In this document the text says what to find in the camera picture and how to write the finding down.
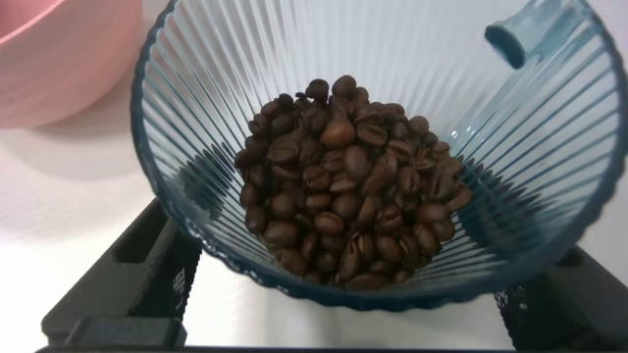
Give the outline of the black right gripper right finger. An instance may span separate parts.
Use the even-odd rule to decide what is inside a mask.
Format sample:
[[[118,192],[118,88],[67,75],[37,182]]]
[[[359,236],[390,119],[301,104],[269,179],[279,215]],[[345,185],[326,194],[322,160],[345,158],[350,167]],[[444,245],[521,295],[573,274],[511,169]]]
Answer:
[[[578,246],[494,298],[518,351],[627,349],[627,286]]]

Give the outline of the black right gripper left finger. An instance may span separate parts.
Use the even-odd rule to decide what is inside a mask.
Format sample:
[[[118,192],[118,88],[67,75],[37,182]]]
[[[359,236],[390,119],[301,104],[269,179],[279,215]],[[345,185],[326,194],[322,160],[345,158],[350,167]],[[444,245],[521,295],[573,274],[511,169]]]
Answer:
[[[200,255],[154,200],[48,312],[42,331],[50,343],[183,342]]]

